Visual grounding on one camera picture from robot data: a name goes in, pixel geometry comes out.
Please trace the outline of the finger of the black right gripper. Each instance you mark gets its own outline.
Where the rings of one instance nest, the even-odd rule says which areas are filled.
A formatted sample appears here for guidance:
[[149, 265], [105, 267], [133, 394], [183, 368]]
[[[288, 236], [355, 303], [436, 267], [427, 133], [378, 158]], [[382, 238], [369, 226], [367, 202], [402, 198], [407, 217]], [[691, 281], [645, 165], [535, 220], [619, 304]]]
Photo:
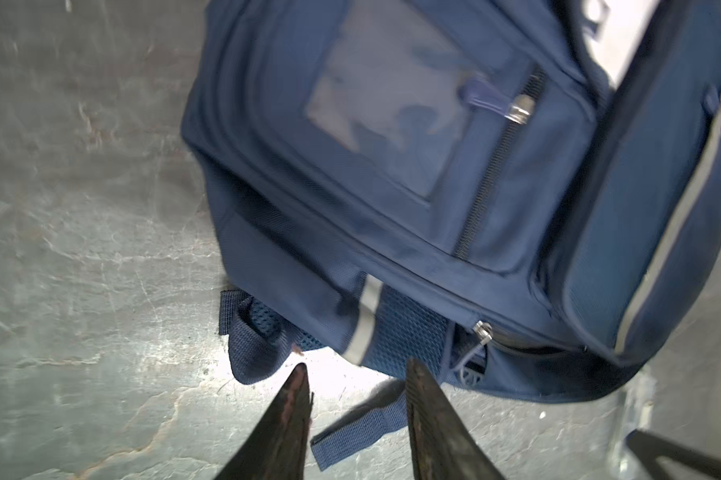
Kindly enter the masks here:
[[625, 443], [652, 479], [672, 479], [660, 464], [661, 458], [680, 463], [712, 479], [721, 479], [720, 458], [708, 456], [643, 430], [633, 430], [627, 435]]

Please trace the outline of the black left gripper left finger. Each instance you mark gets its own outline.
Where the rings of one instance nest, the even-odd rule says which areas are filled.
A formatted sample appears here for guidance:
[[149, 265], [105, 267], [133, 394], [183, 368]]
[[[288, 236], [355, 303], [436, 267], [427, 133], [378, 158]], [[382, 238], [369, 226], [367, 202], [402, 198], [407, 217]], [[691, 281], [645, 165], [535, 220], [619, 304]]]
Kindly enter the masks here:
[[218, 479], [302, 479], [312, 423], [308, 367], [300, 363]]

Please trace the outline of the navy blue student backpack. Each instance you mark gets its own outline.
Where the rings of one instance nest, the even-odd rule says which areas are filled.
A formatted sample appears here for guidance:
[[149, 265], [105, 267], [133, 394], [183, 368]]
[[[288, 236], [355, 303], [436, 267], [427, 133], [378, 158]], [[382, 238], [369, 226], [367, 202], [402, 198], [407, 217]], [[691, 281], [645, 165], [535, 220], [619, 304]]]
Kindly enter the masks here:
[[721, 250], [721, 1], [212, 1], [182, 139], [232, 289], [234, 378], [330, 348], [388, 390], [326, 469], [434, 391], [535, 403], [627, 384]]

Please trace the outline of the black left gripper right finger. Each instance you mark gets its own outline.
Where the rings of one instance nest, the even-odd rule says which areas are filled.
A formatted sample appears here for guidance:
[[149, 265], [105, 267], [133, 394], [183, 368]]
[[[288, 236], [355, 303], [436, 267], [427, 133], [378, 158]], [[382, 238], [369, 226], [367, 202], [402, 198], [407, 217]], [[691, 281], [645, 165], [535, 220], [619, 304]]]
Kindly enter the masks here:
[[406, 402], [414, 478], [502, 479], [428, 367], [407, 363]]

